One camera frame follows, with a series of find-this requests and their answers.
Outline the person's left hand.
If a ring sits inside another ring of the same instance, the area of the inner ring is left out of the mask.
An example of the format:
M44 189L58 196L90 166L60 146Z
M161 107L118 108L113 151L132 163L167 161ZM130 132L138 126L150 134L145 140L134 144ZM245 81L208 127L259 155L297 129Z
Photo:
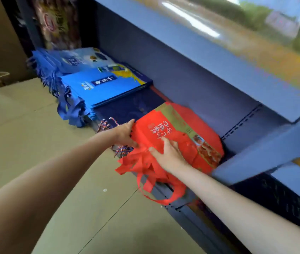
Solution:
M117 127L107 131L109 142L116 145L126 145L126 138L131 138L132 128L135 123L135 119L131 119L129 122L118 125Z

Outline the person's right hand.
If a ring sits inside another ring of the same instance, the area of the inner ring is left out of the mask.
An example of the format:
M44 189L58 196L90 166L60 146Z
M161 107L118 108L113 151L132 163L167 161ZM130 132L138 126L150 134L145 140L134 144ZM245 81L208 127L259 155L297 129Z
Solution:
M156 159L156 161L165 171L176 176L179 172L190 167L181 154L176 141L171 141L165 137L161 138L161 140L164 143L162 153L164 157Z

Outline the stack of red tote bags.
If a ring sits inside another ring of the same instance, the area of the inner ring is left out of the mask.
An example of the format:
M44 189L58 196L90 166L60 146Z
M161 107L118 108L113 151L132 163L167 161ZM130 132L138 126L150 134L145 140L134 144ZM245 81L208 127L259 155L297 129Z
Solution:
M195 169L210 174L224 156L224 149L218 134L191 109L173 102L165 102L138 119L132 129L131 138L139 144L118 161L116 172L136 173L140 191L151 193L156 183L166 183L173 193L163 200L151 201L169 205L185 195L186 186L175 176L166 172L148 152L154 147L163 153L165 137L178 143L184 159Z

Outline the person's right forearm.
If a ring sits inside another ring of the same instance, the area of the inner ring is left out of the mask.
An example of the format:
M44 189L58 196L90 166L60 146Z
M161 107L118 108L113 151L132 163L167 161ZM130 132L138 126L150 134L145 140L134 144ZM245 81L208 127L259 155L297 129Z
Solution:
M300 254L300 227L183 164L173 172L252 254Z

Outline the person's left forearm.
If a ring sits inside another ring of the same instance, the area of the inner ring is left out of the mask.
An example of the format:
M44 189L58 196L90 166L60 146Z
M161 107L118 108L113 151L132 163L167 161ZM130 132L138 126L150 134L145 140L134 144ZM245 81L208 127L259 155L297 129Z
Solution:
M0 254L32 253L56 210L115 137L112 129L97 133L0 188Z

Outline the stack of blue yellow-print bags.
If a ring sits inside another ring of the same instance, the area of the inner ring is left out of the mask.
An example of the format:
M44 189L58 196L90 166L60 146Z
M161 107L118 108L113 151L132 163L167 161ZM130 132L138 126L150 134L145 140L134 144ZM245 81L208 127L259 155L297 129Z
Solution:
M58 114L78 128L97 119L96 108L153 84L127 63L116 63L60 77Z

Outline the blue metal shelf unit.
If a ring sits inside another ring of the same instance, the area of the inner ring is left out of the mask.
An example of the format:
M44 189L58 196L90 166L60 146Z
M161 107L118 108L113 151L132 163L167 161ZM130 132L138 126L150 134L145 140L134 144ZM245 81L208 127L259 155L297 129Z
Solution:
M77 5L85 47L144 72L216 131L226 151L218 181L300 225L299 91L135 1Z

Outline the stack of light blue bags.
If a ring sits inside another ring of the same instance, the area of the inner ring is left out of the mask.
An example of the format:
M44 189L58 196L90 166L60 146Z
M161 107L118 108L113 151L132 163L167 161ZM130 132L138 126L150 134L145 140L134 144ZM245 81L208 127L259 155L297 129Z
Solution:
M43 87L48 87L49 93L56 98L64 89L61 76L114 63L116 63L114 59L94 47L74 50L38 48L26 61L27 66L33 69L42 81Z

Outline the dark patterned package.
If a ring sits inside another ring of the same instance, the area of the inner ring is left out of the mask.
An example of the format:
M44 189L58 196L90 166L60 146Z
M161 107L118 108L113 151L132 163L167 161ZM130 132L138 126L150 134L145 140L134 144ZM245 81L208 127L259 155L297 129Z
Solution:
M77 0L32 0L48 50L82 47Z

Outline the glossy landscape-print package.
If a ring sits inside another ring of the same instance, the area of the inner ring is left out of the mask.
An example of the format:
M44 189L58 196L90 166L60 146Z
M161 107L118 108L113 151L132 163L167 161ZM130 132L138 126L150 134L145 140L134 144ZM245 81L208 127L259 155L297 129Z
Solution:
M300 0L132 0L300 90Z

